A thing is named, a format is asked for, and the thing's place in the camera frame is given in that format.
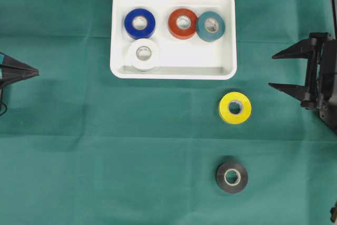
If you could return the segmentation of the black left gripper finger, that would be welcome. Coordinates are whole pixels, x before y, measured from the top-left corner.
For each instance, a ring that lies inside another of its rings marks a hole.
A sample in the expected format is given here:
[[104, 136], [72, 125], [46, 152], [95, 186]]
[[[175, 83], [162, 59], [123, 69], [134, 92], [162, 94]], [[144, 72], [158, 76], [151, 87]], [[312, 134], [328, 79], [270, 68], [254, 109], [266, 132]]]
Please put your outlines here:
[[1, 88], [39, 76], [39, 72], [20, 69], [1, 69]]
[[30, 71], [34, 73], [39, 73], [38, 69], [31, 67], [23, 62], [20, 62], [5, 53], [1, 52], [1, 67], [8, 68], [8, 69], [16, 69], [16, 70], [23, 70], [23, 71]]

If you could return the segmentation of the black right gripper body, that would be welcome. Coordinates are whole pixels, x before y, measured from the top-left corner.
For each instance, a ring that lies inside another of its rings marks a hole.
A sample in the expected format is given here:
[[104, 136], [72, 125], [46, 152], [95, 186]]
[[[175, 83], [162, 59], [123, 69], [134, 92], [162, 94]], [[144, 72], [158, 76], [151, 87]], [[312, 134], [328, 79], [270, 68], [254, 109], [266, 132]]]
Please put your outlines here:
[[301, 106], [307, 110], [320, 110], [323, 103], [332, 96], [330, 78], [324, 73], [327, 64], [324, 57], [325, 44], [331, 40], [331, 34], [311, 33], [301, 46], [302, 54], [307, 59], [305, 76], [306, 93]]

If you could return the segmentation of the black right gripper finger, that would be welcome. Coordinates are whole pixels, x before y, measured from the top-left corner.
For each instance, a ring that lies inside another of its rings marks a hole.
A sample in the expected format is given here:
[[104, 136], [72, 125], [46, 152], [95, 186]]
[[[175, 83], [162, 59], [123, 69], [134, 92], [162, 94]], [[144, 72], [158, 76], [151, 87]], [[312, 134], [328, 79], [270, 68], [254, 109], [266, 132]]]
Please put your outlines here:
[[272, 56], [273, 59], [303, 58], [308, 59], [312, 56], [316, 47], [315, 38], [301, 40], [294, 45], [282, 50]]
[[269, 86], [280, 92], [284, 92], [301, 102], [312, 100], [312, 93], [309, 91], [307, 86], [277, 83], [269, 83]]

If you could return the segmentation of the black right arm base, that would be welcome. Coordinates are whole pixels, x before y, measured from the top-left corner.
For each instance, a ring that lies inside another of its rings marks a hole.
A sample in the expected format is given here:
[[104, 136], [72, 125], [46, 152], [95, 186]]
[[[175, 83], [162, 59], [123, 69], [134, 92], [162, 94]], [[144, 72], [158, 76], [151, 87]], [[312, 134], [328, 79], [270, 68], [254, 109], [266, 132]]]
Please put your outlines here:
[[336, 98], [319, 100], [319, 118], [336, 133]]

